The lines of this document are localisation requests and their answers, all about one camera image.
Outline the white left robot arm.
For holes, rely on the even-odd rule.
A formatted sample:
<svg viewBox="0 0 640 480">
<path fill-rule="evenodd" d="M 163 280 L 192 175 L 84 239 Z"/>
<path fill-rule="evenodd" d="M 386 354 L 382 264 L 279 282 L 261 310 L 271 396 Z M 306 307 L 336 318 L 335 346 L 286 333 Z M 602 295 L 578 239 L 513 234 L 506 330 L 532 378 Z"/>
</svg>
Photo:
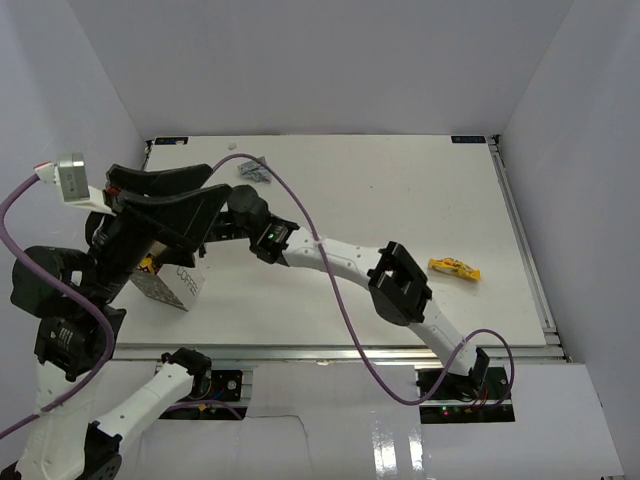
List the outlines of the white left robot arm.
<svg viewBox="0 0 640 480">
<path fill-rule="evenodd" d="M 90 187 L 80 162 L 38 165 L 29 185 L 55 186 L 63 202 L 89 211 L 87 251 L 20 248 L 14 254 L 14 306 L 39 321 L 37 409 L 21 457 L 5 479 L 111 479 L 130 443 L 180 401 L 197 404 L 211 390 L 211 361 L 180 348 L 159 372 L 110 413 L 92 415 L 102 368 L 112 358 L 125 311 L 112 303 L 155 243 L 176 264 L 192 265 L 230 195 L 209 186 L 208 165 L 157 172 L 110 168 L 104 189 Z"/>
</svg>

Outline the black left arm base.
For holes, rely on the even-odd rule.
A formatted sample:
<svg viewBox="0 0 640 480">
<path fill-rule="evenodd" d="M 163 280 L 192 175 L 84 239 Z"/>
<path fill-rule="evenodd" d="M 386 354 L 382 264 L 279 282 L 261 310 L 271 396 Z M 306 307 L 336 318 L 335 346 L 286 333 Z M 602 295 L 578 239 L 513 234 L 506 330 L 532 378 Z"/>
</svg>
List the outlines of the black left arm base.
<svg viewBox="0 0 640 480">
<path fill-rule="evenodd" d="M 223 402 L 240 401 L 243 377 L 241 370 L 213 370 L 203 399 Z"/>
</svg>

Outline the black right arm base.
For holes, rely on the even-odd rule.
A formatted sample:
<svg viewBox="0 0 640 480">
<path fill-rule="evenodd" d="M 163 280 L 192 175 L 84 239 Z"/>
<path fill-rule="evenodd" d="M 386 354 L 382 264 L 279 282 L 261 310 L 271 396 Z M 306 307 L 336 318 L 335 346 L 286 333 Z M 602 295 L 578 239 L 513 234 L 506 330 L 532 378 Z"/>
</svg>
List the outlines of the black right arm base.
<svg viewBox="0 0 640 480">
<path fill-rule="evenodd" d="M 419 407 L 422 425 L 462 425 L 513 423 L 515 412 L 511 394 L 495 406 L 508 387 L 508 375 L 503 367 L 490 367 L 484 386 L 478 393 L 464 393 L 448 375 L 437 392 Z"/>
</svg>

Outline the yellow snack packet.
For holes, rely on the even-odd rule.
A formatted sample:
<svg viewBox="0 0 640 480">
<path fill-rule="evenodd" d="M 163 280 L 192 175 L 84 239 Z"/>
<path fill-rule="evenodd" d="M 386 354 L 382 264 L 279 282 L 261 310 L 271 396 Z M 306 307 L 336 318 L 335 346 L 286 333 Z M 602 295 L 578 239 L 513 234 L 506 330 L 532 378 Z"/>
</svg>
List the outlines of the yellow snack packet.
<svg viewBox="0 0 640 480">
<path fill-rule="evenodd" d="M 161 266 L 162 264 L 153 255 L 148 254 L 138 265 L 138 270 L 145 274 L 156 275 Z"/>
</svg>

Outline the silver snack packet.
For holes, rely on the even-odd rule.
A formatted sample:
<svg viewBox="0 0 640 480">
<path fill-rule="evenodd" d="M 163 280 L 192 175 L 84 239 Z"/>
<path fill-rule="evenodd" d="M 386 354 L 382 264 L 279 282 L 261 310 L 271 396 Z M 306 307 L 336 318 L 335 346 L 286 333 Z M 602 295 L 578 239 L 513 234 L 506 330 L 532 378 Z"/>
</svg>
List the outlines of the silver snack packet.
<svg viewBox="0 0 640 480">
<path fill-rule="evenodd" d="M 237 167 L 237 170 L 242 179 L 251 180 L 256 183 L 270 184 L 272 175 L 266 166 L 266 158 L 259 157 L 257 160 L 243 162 Z"/>
</svg>

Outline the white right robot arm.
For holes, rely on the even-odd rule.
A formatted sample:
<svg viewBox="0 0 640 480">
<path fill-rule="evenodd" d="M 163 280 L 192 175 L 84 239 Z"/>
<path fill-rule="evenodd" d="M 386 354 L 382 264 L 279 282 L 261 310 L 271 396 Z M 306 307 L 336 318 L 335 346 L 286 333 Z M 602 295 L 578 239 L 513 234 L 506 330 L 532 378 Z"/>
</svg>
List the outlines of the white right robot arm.
<svg viewBox="0 0 640 480">
<path fill-rule="evenodd" d="M 244 238 L 265 263 L 331 272 L 364 288 L 382 319 L 408 328 L 439 359 L 451 363 L 445 378 L 459 396 L 472 399 L 486 389 L 488 355 L 466 341 L 445 316 L 426 274 L 403 245 L 391 241 L 376 249 L 317 240 L 311 231 L 272 214 L 253 187 L 239 185 L 231 188 L 207 240 Z"/>
</svg>

